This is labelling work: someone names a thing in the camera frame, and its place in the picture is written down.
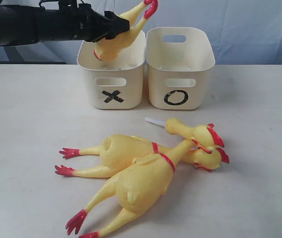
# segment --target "white backdrop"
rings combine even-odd
[[[4,0],[2,4],[38,6],[39,0]],[[91,0],[95,10],[116,13],[141,0]],[[57,8],[57,3],[46,3]],[[159,0],[145,28],[190,26],[205,31],[217,64],[282,64],[282,0]],[[76,63],[81,42],[49,42],[17,47],[25,60]],[[0,60],[8,60],[0,47]]]

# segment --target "white plastic bin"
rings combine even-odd
[[[169,37],[184,40],[169,42]],[[215,65],[205,32],[191,27],[154,28],[146,36],[146,60],[153,106],[192,110],[201,105]]]
[[[145,33],[141,31],[113,62],[102,62],[94,56],[95,43],[82,42],[77,63],[92,106],[131,109],[142,101],[145,44]]]

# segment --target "white table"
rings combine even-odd
[[[104,179],[65,178],[54,165],[62,147],[98,145],[108,135],[139,135],[166,146],[182,139],[145,117],[214,123],[230,164],[208,173],[179,164],[166,195],[145,215],[108,237],[282,238],[282,65],[215,66],[202,106],[162,111],[145,95],[132,110],[92,108],[76,65],[0,65],[0,238],[66,238],[66,222]],[[78,235],[94,232],[119,212],[100,203]]]

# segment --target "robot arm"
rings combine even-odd
[[[59,9],[45,9],[42,3],[56,1]],[[39,7],[0,5],[0,46],[21,46],[45,41],[114,39],[129,31],[128,20],[111,11],[105,16],[90,4],[76,0],[41,0]]]

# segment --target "white plastic stick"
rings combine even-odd
[[[162,120],[156,120],[156,119],[152,119],[152,118],[145,118],[145,121],[155,124],[155,125],[160,125],[162,127],[165,127],[165,121]]]

